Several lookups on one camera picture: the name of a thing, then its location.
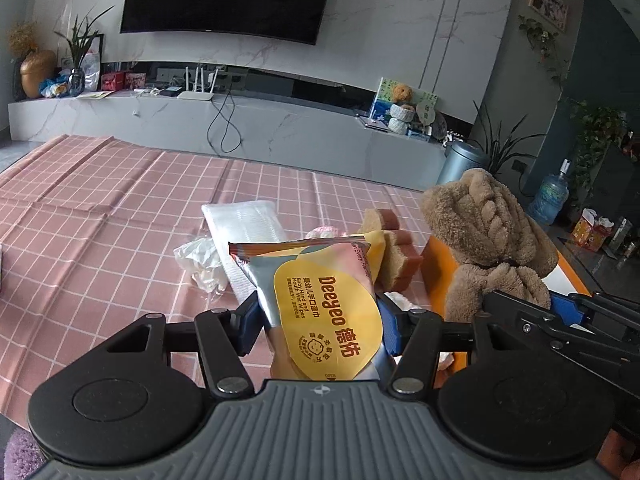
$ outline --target hand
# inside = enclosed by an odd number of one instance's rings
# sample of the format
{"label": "hand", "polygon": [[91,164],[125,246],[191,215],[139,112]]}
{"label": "hand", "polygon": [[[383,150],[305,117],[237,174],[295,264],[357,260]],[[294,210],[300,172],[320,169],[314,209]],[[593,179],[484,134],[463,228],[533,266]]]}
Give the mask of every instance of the hand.
{"label": "hand", "polygon": [[616,431],[609,431],[600,452],[598,462],[615,478],[640,480],[640,460],[631,462],[636,446]]}

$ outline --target yellow package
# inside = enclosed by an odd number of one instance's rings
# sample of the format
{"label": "yellow package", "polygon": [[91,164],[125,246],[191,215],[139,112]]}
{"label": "yellow package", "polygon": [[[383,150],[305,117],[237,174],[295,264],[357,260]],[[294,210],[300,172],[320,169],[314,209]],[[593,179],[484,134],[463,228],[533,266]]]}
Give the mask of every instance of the yellow package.
{"label": "yellow package", "polygon": [[[276,351],[272,376],[352,380],[380,350],[382,320],[367,249],[363,237],[230,244],[258,288]],[[278,356],[282,335],[291,367]]]}

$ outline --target marble tv stand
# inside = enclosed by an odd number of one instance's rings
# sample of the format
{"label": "marble tv stand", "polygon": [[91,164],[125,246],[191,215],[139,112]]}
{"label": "marble tv stand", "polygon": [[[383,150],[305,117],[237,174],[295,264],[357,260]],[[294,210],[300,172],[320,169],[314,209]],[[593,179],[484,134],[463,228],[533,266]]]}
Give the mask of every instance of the marble tv stand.
{"label": "marble tv stand", "polygon": [[[9,104],[14,140],[49,140],[61,134],[114,136],[150,148],[214,154],[207,129],[225,96],[213,102],[137,96],[123,91],[100,100],[38,99]],[[364,128],[353,114],[300,104],[235,96],[232,124],[242,143],[223,153],[226,120],[209,137],[219,156],[362,178],[415,190],[433,186],[444,164],[438,144]],[[223,115],[231,114],[231,99]],[[223,147],[238,143],[229,127]]]}

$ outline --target pink checkered tablecloth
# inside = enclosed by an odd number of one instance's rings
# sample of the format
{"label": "pink checkered tablecloth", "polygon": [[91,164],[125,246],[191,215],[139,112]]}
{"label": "pink checkered tablecloth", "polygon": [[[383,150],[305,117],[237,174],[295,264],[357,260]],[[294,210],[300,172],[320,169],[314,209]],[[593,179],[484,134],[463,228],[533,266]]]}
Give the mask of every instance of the pink checkered tablecloth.
{"label": "pink checkered tablecloth", "polygon": [[[173,251],[206,231],[205,203],[272,200],[291,239],[321,225],[355,232],[370,207],[392,208],[418,250],[429,230],[419,193],[270,164],[163,152],[113,138],[61,136],[0,174],[0,409],[26,426],[31,393],[144,314],[169,322],[213,306]],[[428,305],[419,275],[405,295]],[[259,387],[271,364],[264,335],[242,358]],[[194,380],[198,360],[173,366]]]}

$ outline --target purple fuzzy slipper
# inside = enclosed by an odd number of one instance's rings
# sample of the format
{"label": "purple fuzzy slipper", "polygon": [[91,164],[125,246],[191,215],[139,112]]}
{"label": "purple fuzzy slipper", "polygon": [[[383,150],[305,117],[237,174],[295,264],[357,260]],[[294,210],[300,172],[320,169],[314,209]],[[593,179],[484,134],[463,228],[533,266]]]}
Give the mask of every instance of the purple fuzzy slipper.
{"label": "purple fuzzy slipper", "polygon": [[4,480],[24,480],[44,464],[44,457],[34,437],[18,428],[4,452]]}

